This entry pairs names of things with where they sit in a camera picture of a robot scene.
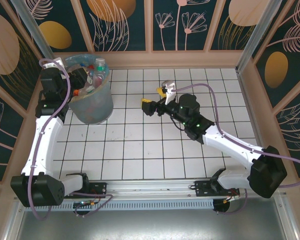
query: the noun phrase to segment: water bottle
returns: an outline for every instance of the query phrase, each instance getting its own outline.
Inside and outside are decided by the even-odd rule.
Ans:
[[[95,59],[96,69],[93,74],[94,87],[97,88],[102,84],[102,81],[106,78],[106,61],[103,58]]]

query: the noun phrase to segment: black mounting bracket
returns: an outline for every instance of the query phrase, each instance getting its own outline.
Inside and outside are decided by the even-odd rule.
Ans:
[[[105,195],[107,194],[107,183],[106,182],[89,182],[86,190],[79,190],[76,193],[84,193],[84,194],[98,194]],[[67,195],[64,197],[65,199],[91,199],[91,196],[81,196],[81,195]]]
[[[211,181],[210,180],[202,180],[202,181],[195,181],[194,185],[191,186],[192,190],[195,190],[195,195],[197,197],[219,197],[219,196],[229,196],[232,195],[234,191],[238,195],[240,195],[239,189],[232,188],[230,189],[221,189],[219,192],[216,192],[214,189],[211,188]]]

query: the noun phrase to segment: cable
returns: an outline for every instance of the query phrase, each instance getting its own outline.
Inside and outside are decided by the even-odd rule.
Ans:
[[[217,214],[222,214],[222,215],[233,215],[233,214],[238,214],[240,213],[247,205],[247,201],[248,201],[248,193],[247,193],[247,189],[244,189],[244,193],[245,193],[245,197],[244,197],[244,203],[242,205],[242,207],[240,207],[238,210],[232,211],[232,212],[221,212],[221,211],[217,211]]]
[[[177,124],[176,124],[175,120],[172,118],[172,116],[170,116],[170,119],[172,120],[173,124],[175,125],[175,127],[177,129],[179,129],[180,131],[184,131],[184,129],[181,129],[180,127],[177,126]]]
[[[235,195],[237,195],[237,196],[240,197],[240,195],[239,195],[236,191],[232,190],[232,188],[230,188],[230,191],[231,191],[233,194],[235,194]]]
[[[83,207],[83,206],[80,206],[80,205],[76,206],[76,208],[74,209],[74,213],[77,217],[81,217],[81,218],[85,218],[87,216],[90,216],[90,215],[98,212],[101,208],[104,207],[104,205],[106,205],[108,202],[110,202],[110,200],[114,197],[112,194],[89,194],[89,193],[80,193],[80,192],[73,192],[71,194],[79,195],[79,196],[89,196],[89,197],[109,197],[109,199],[107,201],[105,201],[104,203],[102,203],[97,209],[90,211],[85,215],[80,215],[77,212],[78,208]]]
[[[215,92],[213,91],[213,89],[205,84],[205,83],[197,83],[197,84],[193,84],[193,85],[190,85],[190,86],[186,86],[186,87],[182,87],[182,88],[179,88],[179,89],[174,89],[172,90],[172,92],[179,92],[179,91],[183,91],[183,90],[186,90],[186,89],[190,89],[190,88],[193,88],[193,87],[198,87],[198,86],[204,86],[204,87],[207,87],[210,92],[212,93],[212,96],[213,96],[213,102],[214,102],[214,109],[215,109],[215,118],[216,118],[216,121],[215,121],[215,124],[216,124],[216,127],[218,128],[218,131],[222,134],[222,136],[229,140],[230,142],[250,151],[250,152],[254,152],[254,153],[257,153],[257,154],[260,154],[260,155],[265,155],[265,156],[269,156],[269,157],[273,157],[273,158],[281,158],[281,159],[287,159],[287,160],[291,160],[291,161],[294,161],[298,164],[300,164],[300,160],[299,159],[296,159],[294,157],[290,157],[290,156],[282,156],[282,155],[278,155],[278,154],[273,154],[273,153],[268,153],[268,152],[263,152],[263,151],[259,151],[259,150],[255,150],[251,147],[248,147],[248,146],[245,146],[243,145],[242,143],[240,142],[237,142],[236,140],[232,139],[231,137],[227,136],[221,129],[220,127],[220,123],[219,123],[219,114],[218,114],[218,107],[217,107],[217,99],[216,99],[216,95],[215,95]],[[279,186],[279,188],[291,188],[291,187],[296,187],[296,186],[299,186],[300,185],[300,181],[299,182],[296,182],[296,183],[293,183],[293,184],[288,184],[288,185],[281,185]]]
[[[65,70],[64,67],[62,67],[56,61],[54,61],[52,59],[48,59],[48,58],[42,58],[42,59],[39,60],[39,65],[41,67],[44,67],[42,62],[54,63],[63,72],[63,74],[66,78],[67,91],[66,91],[66,96],[65,96],[62,104],[60,105],[60,107],[43,124],[41,132],[39,133],[38,140],[37,140],[35,148],[34,148],[34,152],[33,152],[32,165],[31,165],[30,175],[29,175],[29,179],[28,179],[27,194],[28,194],[28,201],[29,201],[29,205],[30,205],[30,208],[32,210],[32,213],[35,216],[35,218],[40,220],[40,221],[43,221],[43,220],[47,219],[48,215],[51,212],[52,206],[49,206],[47,214],[44,217],[41,217],[41,216],[38,215],[38,213],[35,209],[35,206],[34,206],[33,199],[32,199],[31,186],[32,186],[32,179],[33,179],[33,176],[34,176],[35,168],[36,168],[38,150],[39,150],[39,146],[40,146],[42,136],[45,133],[45,129],[46,129],[47,125],[62,110],[62,108],[67,104],[67,101],[68,101],[69,96],[70,96],[70,88],[71,88],[69,75],[67,74],[67,71]]]

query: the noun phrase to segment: bottle cap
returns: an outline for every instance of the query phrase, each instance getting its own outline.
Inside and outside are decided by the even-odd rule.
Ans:
[[[79,89],[76,89],[76,90],[73,91],[73,96],[74,96],[74,97],[75,97],[75,96],[78,96],[78,94],[79,94]]]
[[[95,64],[105,64],[106,60],[104,60],[103,58],[96,58],[95,59]]]

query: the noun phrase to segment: plastic bottle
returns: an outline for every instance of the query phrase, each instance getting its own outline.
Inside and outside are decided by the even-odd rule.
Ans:
[[[96,69],[93,74],[93,82],[95,88],[102,84],[102,81],[106,78],[106,61],[103,58],[95,59]]]
[[[81,88],[81,89],[76,89],[73,91],[73,96],[84,96],[84,95],[87,95],[87,94],[90,94],[93,92],[95,88],[93,86],[88,86],[88,87],[84,87],[84,88]]]

